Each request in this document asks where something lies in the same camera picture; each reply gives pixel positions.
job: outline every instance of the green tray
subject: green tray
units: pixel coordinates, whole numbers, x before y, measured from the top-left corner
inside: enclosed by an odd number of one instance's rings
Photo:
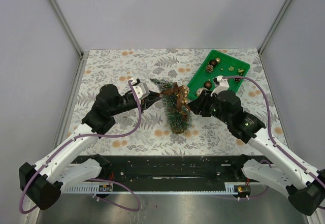
[[[220,58],[221,62],[213,69],[212,73],[208,73],[205,69],[207,65],[209,64],[210,60],[216,59],[217,57]],[[230,66],[233,66],[235,69],[233,71],[229,71],[228,68]],[[222,52],[211,50],[207,58],[204,60],[198,71],[194,74],[191,81],[188,83],[189,87],[189,94],[188,98],[190,100],[195,100],[197,98],[197,90],[199,88],[203,88],[203,84],[210,79],[212,82],[212,88],[211,91],[215,88],[215,85],[213,83],[213,78],[222,75],[222,76],[235,76],[238,74],[238,69],[244,69],[245,72],[243,73],[243,76],[245,76],[250,68],[250,64],[247,64],[241,60],[235,59],[229,55],[223,54]],[[233,92],[237,92],[239,89],[239,86],[242,83],[242,79],[240,82],[235,82],[234,79],[229,79],[229,90],[232,90]]]

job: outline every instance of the miniature christmas tree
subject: miniature christmas tree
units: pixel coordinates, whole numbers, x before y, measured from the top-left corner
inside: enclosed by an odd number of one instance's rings
[[[159,89],[160,92],[166,90],[167,88],[173,87],[173,82],[166,79],[150,79]],[[176,109],[177,95],[175,93],[171,95],[161,95],[162,104],[165,108],[165,114],[167,118],[167,123],[175,134],[181,134],[187,130],[191,124],[190,112],[182,105],[181,113]]]

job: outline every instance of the patterned table surface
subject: patterned table surface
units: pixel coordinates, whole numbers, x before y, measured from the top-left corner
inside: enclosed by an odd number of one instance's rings
[[[272,113],[272,132],[284,144],[285,138],[270,93],[264,70],[256,49],[218,49],[251,65],[248,77],[265,90]],[[91,50],[74,108],[69,134],[91,109],[96,94],[105,84],[115,84],[120,94],[129,90],[127,80],[140,78],[150,90],[157,87],[149,78],[167,78],[187,84],[205,60],[211,49],[150,49],[150,50]],[[267,121],[265,101],[261,92],[249,81],[243,81],[237,95],[246,111]],[[121,129],[123,116],[129,120],[127,129]],[[114,116],[116,124],[108,134],[124,134],[136,124],[138,113],[128,111]],[[102,155],[239,155],[260,154],[241,140],[234,138],[225,124],[214,117],[193,114],[192,126],[180,135],[172,134],[164,115],[161,101],[143,114],[141,127],[132,135],[120,139],[102,138],[87,148],[85,154]]]

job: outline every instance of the robotic arm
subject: robotic arm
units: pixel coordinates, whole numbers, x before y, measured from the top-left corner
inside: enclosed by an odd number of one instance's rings
[[[227,125],[228,130],[244,143],[257,149],[278,169],[271,169],[242,155],[236,165],[249,179],[265,184],[286,197],[301,213],[311,215],[325,199],[325,170],[319,171],[275,137],[271,140],[266,126],[254,115],[245,112],[240,99],[229,88],[222,76],[214,79],[216,88],[204,90],[188,105],[196,115],[214,116]]]
[[[20,167],[20,188],[24,190],[34,177],[27,187],[26,194],[41,210],[52,206],[64,190],[76,184],[99,175],[108,177],[106,174],[110,172],[110,164],[100,155],[78,166],[67,166],[115,124],[114,115],[137,108],[138,104],[143,112],[161,99],[159,93],[150,91],[139,79],[132,80],[129,85],[132,85],[136,98],[131,91],[121,96],[115,85],[104,85],[96,96],[91,111],[65,141],[33,166],[25,163]],[[110,138],[127,136],[135,130],[136,128],[125,135],[112,135]]]

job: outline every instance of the white wall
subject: white wall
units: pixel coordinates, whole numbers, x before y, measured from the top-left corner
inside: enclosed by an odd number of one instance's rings
[[[18,224],[18,169],[50,151],[78,58],[47,0],[0,13],[0,223]]]
[[[83,50],[259,47],[284,0],[57,0]]]
[[[294,0],[263,60],[292,149],[324,169],[325,0]]]

